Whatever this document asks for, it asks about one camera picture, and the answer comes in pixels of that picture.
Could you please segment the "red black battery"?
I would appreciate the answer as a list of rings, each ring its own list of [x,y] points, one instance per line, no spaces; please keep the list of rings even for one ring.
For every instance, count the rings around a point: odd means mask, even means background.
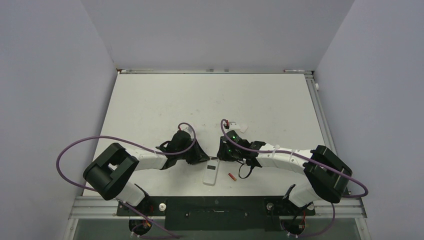
[[[236,182],[237,181],[237,179],[231,174],[231,173],[228,173],[228,176],[234,181],[234,182]]]

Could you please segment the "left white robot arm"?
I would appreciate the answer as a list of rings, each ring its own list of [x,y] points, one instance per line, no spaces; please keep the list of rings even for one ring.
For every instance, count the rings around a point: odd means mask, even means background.
[[[206,162],[210,157],[203,151],[194,135],[178,130],[171,140],[157,146],[155,151],[127,149],[121,144],[110,144],[83,172],[83,178],[104,200],[118,199],[129,203],[136,215],[148,211],[148,194],[131,183],[133,172],[141,170],[166,170],[177,161],[189,165]]]

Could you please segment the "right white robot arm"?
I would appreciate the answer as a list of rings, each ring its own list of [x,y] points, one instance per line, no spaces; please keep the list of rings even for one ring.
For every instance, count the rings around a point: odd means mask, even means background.
[[[239,162],[254,168],[278,168],[305,176],[308,183],[295,185],[287,192],[282,207],[289,214],[323,200],[338,204],[347,188],[352,170],[328,147],[299,150],[281,148],[263,141],[242,139],[234,130],[221,136],[217,157],[225,162]]]

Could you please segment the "white red remote control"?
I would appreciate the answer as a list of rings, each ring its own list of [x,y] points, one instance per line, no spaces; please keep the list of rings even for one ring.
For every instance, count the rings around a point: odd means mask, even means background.
[[[208,160],[206,162],[202,183],[207,186],[216,184],[219,169],[219,160]]]

